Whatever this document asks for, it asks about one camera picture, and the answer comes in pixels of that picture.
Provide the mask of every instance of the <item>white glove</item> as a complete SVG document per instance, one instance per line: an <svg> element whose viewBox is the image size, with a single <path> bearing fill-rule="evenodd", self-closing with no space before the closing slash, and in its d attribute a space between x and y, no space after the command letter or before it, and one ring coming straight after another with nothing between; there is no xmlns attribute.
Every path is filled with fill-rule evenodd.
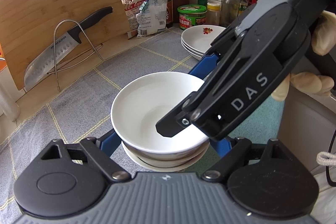
<svg viewBox="0 0 336 224"><path fill-rule="evenodd" d="M336 15L323 11L319 23L311 37L313 51L326 55L336 44ZM311 72L290 73L273 91L272 98L284 101L287 97L290 83L303 93L317 94L329 97L334 86L334 80L329 76L315 75Z"/></svg>

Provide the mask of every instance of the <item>cutting board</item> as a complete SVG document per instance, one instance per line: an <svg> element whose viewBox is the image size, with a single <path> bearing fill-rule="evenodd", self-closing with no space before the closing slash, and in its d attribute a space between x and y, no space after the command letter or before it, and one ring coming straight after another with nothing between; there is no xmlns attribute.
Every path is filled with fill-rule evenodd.
<svg viewBox="0 0 336 224"><path fill-rule="evenodd" d="M107 6L113 13L85 32L94 45L130 30L121 0L0 0L0 45L18 90L24 87L27 66L53 42L54 29L65 19L81 21L92 12ZM74 26L62 24L56 37ZM90 48L82 41L62 62Z"/></svg>

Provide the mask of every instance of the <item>black cable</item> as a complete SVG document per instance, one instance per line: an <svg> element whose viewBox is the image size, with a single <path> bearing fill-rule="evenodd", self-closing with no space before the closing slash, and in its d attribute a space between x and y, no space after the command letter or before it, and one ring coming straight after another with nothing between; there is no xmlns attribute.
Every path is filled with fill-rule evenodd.
<svg viewBox="0 0 336 224"><path fill-rule="evenodd" d="M334 132L334 135L331 139L331 142L330 142L330 146L329 146L329 149L328 149L328 153L331 153L331 149L333 148L333 144L334 144L334 141L335 141L335 137L336 137L336 130ZM327 177L327 181L328 181L328 184L331 186L331 187L336 187L336 181L332 181L331 178L330 178L330 173L329 173L329 166L326 166L325 167L325 175Z"/></svg>

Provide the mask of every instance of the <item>yellow lid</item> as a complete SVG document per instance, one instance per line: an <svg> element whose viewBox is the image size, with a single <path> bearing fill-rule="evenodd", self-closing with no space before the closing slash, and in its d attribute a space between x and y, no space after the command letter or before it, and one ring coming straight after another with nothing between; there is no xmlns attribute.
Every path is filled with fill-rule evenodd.
<svg viewBox="0 0 336 224"><path fill-rule="evenodd" d="M217 3L210 3L208 2L208 10L214 10L214 11L219 11L221 9L221 5Z"/></svg>

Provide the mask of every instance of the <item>jar with yellow lid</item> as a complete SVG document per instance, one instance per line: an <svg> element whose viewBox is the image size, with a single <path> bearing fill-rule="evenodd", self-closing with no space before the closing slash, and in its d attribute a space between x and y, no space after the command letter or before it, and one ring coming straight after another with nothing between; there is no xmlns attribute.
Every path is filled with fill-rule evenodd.
<svg viewBox="0 0 336 224"><path fill-rule="evenodd" d="M221 15L221 5L208 2L208 12L206 18L207 25L219 25L219 17Z"/></svg>

